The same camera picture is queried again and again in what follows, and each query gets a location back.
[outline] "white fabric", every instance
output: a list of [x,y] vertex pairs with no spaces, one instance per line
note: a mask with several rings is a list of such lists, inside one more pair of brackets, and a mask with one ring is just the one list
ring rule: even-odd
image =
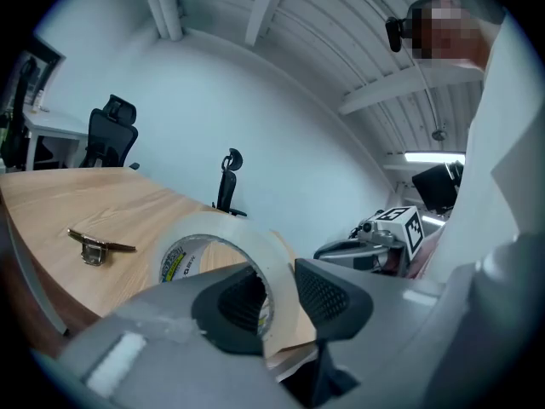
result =
[[544,206],[545,135],[539,131],[545,77],[539,57],[510,15],[486,69],[460,192],[424,279],[445,282],[457,266],[476,262],[519,233],[541,230],[525,216],[538,208],[541,213]]

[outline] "ceiling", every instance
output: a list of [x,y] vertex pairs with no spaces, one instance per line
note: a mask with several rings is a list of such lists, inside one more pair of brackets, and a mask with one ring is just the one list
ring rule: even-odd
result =
[[[185,30],[247,47],[287,72],[336,115],[381,167],[394,164],[384,169],[392,184],[410,183],[414,172],[395,168],[387,156],[414,150],[465,152],[483,89],[481,76],[462,70],[444,78],[449,68],[429,68],[405,49],[395,54],[388,47],[385,19],[403,18],[415,0],[271,0],[271,16],[249,45],[252,11],[262,1],[178,0],[179,15]],[[457,1],[487,20],[502,18],[492,0]],[[436,129],[447,134],[440,143],[431,137]]]

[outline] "wooden desk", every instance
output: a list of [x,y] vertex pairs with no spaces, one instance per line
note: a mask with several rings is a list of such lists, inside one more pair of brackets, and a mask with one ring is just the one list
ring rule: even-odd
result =
[[[148,263],[165,229],[193,212],[214,210],[128,168],[11,173],[0,176],[0,191],[13,226],[35,261],[99,316],[151,285]],[[135,245],[137,252],[112,253],[101,267],[86,265],[79,256],[81,245],[66,235],[67,228]],[[293,251],[287,248],[293,260]],[[243,261],[236,251],[213,243],[203,254],[201,272]],[[315,339],[310,319],[299,309],[299,325],[289,347]]]

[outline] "black headset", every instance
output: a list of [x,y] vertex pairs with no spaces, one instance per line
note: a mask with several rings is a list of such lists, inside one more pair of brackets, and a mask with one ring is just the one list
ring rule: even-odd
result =
[[388,41],[390,43],[390,49],[394,53],[398,53],[401,50],[401,39],[407,37],[405,34],[404,23],[406,18],[402,20],[395,17],[388,17],[386,20],[386,32],[388,34]]

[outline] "pipe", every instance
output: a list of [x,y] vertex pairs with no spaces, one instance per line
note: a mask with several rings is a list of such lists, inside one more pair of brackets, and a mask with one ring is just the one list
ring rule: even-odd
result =
[[157,29],[159,31],[159,36],[162,39],[168,39],[169,31],[164,21],[163,10],[161,10],[161,4],[159,3],[159,0],[147,0],[147,4],[149,5],[150,10],[152,11],[153,19],[155,20],[155,25],[157,26]]
[[178,15],[178,0],[159,0],[163,12],[164,22],[167,25],[170,39],[180,41],[183,37],[181,32],[180,16]]

